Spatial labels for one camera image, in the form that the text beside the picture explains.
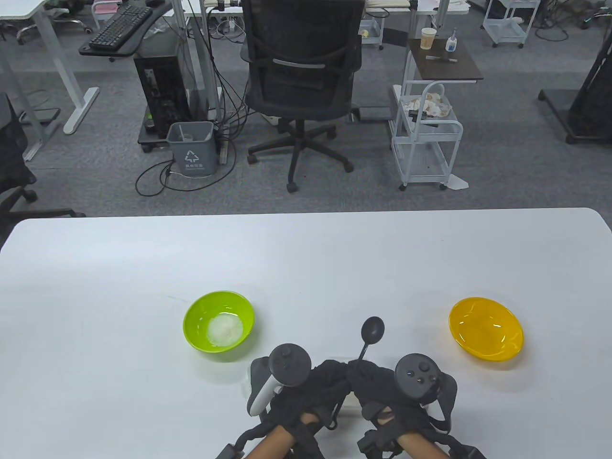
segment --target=black glove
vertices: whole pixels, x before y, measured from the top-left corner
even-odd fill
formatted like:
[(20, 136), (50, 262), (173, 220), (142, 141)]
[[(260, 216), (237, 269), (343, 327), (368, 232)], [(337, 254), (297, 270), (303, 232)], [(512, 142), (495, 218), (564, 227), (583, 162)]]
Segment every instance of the black glove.
[(355, 397), (359, 400), (364, 417), (371, 421), (377, 428), (380, 427), (379, 418), (385, 417), (382, 410), (386, 407), (391, 409), (396, 433), (399, 437), (413, 431), (431, 430), (432, 426), (429, 416), (418, 402), (409, 399), (395, 385), (393, 370), (382, 368), (378, 365), (362, 360), (357, 364), (354, 360), (349, 364), (346, 372)]
[[(323, 457), (313, 435), (323, 425), (330, 430), (336, 427), (335, 416), (351, 391), (346, 369), (346, 364), (325, 360), (312, 369), (306, 382), (297, 387), (284, 387), (270, 402), (270, 411), (263, 419), (281, 425), (293, 435), (297, 457)], [(314, 414), (320, 422), (305, 426), (300, 417), (306, 412)]]

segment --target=crumpled paper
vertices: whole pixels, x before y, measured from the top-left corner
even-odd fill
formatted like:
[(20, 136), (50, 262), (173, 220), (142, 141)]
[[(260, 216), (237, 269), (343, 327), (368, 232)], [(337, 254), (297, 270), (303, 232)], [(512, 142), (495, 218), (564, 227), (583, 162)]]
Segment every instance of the crumpled paper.
[[(418, 110), (420, 108), (420, 97), (405, 103), (406, 110)], [(450, 113), (452, 107), (442, 101), (442, 97), (437, 92), (429, 92), (425, 99), (424, 112), (427, 116), (434, 118), (444, 118)]]

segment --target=paper cup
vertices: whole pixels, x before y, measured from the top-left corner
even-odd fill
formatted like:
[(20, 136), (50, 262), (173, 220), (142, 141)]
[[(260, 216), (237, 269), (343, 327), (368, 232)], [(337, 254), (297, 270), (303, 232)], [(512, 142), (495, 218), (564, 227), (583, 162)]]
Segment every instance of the paper cup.
[(436, 38), (438, 31), (431, 27), (424, 27), (421, 29), (421, 49), (430, 50), (433, 46), (433, 39)]

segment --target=green bowl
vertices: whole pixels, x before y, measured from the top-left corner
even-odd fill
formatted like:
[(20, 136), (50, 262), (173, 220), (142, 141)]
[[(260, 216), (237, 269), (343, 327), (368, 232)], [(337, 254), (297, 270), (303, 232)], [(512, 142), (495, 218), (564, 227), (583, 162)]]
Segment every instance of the green bowl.
[[(231, 346), (215, 346), (206, 335), (211, 319), (221, 313), (235, 314), (242, 321), (242, 336)], [(255, 325), (253, 305), (238, 293), (220, 291), (204, 295), (192, 304), (183, 320), (183, 333), (187, 342), (195, 349), (204, 353), (218, 354), (239, 346), (250, 335), (253, 325)]]

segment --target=recycling symbol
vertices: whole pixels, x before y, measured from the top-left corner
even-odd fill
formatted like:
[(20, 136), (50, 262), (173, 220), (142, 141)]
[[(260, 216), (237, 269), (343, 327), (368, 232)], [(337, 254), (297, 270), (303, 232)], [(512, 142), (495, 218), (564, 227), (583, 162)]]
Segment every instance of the recycling symbol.
[(195, 163), (196, 161), (199, 161), (199, 160), (200, 160), (200, 158), (198, 158), (198, 155), (196, 155), (191, 150), (189, 150), (187, 152), (187, 154), (185, 155), (185, 161), (189, 161), (191, 164), (193, 164), (193, 163)]

